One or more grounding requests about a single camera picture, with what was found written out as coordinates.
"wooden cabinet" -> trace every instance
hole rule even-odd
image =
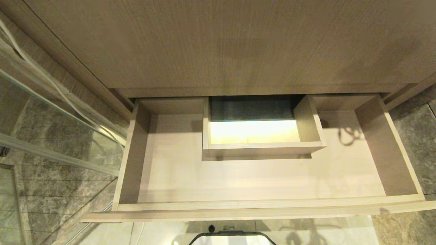
[[[306,95],[294,112],[299,142],[225,144],[210,154],[216,148],[207,97],[137,99],[112,211],[82,221],[319,218],[436,208],[425,201],[380,95]]]

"cable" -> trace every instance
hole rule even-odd
[[[118,146],[121,148],[121,151],[124,151],[124,147],[123,145],[116,139],[116,137],[109,131],[107,130],[105,127],[103,127],[102,125],[99,125],[98,123],[94,122],[92,119],[90,119],[89,117],[87,117],[85,114],[83,114],[71,101],[70,99],[67,98],[67,96],[65,95],[65,93],[60,89],[58,82],[56,81],[55,78],[53,78],[48,72],[46,72],[42,67],[39,67],[38,64],[36,64],[36,62],[34,62],[32,60],[32,58],[28,57],[27,54],[21,50],[20,46],[18,45],[17,41],[15,41],[14,36],[12,35],[12,33],[9,31],[9,29],[6,27],[5,23],[0,19],[0,26],[3,29],[3,31],[6,33],[6,35],[8,36],[8,38],[10,39],[10,41],[12,42],[12,45],[14,46],[15,50],[23,57],[23,59],[31,66],[33,67],[36,71],[38,71],[43,77],[45,77],[50,83],[51,85],[56,89],[56,91],[58,91],[58,93],[62,96],[62,98],[64,98],[64,100],[80,115],[82,116],[84,119],[86,119],[87,121],[89,121],[91,124],[95,125],[97,128],[101,128],[103,131],[105,131],[106,133],[108,133],[112,139],[118,144]]]
[[[138,245],[139,239],[141,238],[142,232],[144,231],[144,227],[145,227],[145,222],[142,222],[141,233],[139,233],[138,240],[136,241],[135,245]]]

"white floor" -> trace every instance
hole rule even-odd
[[[224,226],[258,231],[277,245],[379,245],[370,216],[299,220],[137,222],[101,224],[81,245],[188,245],[196,235]]]

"white cable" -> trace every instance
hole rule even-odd
[[[141,232],[139,233],[138,240],[136,241],[135,245],[138,245],[139,239],[141,238],[142,232],[144,231],[144,227],[145,227],[145,222],[142,222],[142,229]]]
[[[15,41],[14,36],[12,35],[12,33],[9,31],[9,29],[7,28],[7,26],[5,25],[5,23],[0,19],[0,26],[3,29],[3,31],[6,33],[6,35],[8,36],[8,38],[10,39],[10,41],[12,42],[12,45],[14,46],[14,48],[17,50],[17,52],[23,57],[23,59],[31,66],[33,67],[36,71],[38,71],[43,77],[45,77],[50,83],[51,85],[58,91],[58,93],[64,98],[64,100],[83,118],[85,118],[86,120],[88,120],[90,123],[94,124],[97,128],[101,128],[103,131],[105,131],[106,133],[108,133],[112,139],[117,142],[118,146],[121,148],[122,151],[124,151],[124,147],[123,145],[116,139],[116,137],[109,131],[107,130],[105,127],[99,125],[98,123],[94,122],[92,119],[90,119],[89,117],[87,117],[85,114],[83,114],[71,101],[70,99],[67,98],[67,96],[63,93],[63,91],[60,89],[58,82],[56,82],[56,79],[53,78],[48,72],[46,72],[42,67],[40,67],[38,64],[36,64],[36,62],[34,62],[32,60],[32,58],[28,57],[27,54],[21,50],[20,46],[18,45],[17,41]]]

